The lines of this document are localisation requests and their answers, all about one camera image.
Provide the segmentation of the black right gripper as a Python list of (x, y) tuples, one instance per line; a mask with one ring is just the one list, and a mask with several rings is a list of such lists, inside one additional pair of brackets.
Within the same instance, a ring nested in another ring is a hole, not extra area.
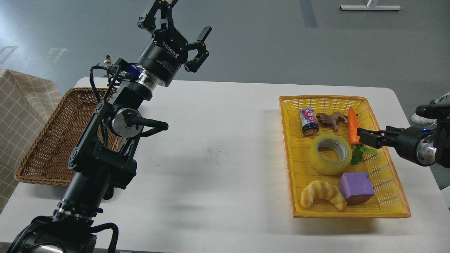
[(376, 149), (394, 147), (401, 158), (417, 165), (431, 166), (436, 163), (435, 132), (427, 128), (385, 128), (379, 131), (357, 128), (356, 134), (360, 143)]

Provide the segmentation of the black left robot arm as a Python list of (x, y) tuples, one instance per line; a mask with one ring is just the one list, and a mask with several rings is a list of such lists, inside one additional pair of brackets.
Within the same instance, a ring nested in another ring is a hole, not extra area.
[(102, 200), (114, 189), (125, 189), (136, 176), (134, 160), (142, 137), (168, 129), (163, 121), (147, 119), (138, 111), (151, 100), (157, 85), (170, 85), (180, 67), (196, 72), (209, 56), (205, 40), (211, 27), (204, 27), (195, 42), (175, 28), (175, 0), (156, 0), (137, 25), (152, 39), (135, 63), (119, 58), (89, 70), (89, 82), (97, 106), (74, 147), (68, 168), (75, 172), (52, 216), (37, 216), (9, 246), (9, 253), (92, 253), (97, 233), (111, 229), (108, 252), (114, 253), (119, 229), (115, 223), (93, 226), (102, 213)]

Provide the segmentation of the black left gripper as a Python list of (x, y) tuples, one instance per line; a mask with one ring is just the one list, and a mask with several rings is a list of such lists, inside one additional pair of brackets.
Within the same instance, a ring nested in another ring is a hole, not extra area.
[[(186, 72), (195, 73), (209, 56), (205, 40), (212, 31), (212, 27), (204, 27), (196, 42), (187, 43), (186, 38), (174, 26), (172, 8), (177, 0), (156, 0), (144, 17), (140, 17), (137, 26), (152, 35), (152, 40), (138, 57), (136, 63), (161, 80), (162, 86), (168, 87), (175, 74), (184, 63)], [(156, 28), (156, 13), (160, 13), (163, 23)], [(192, 60), (187, 60), (187, 53), (183, 51), (196, 50)]]

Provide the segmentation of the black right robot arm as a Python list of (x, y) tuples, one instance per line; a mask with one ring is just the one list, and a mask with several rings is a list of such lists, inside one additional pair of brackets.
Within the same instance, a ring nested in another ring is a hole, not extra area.
[(393, 147), (397, 154), (423, 167), (438, 164), (450, 167), (450, 106), (449, 104), (428, 104), (418, 106), (416, 114), (435, 119), (435, 129), (394, 128), (390, 125), (380, 131), (357, 128), (356, 134), (362, 144), (375, 149), (384, 146)]

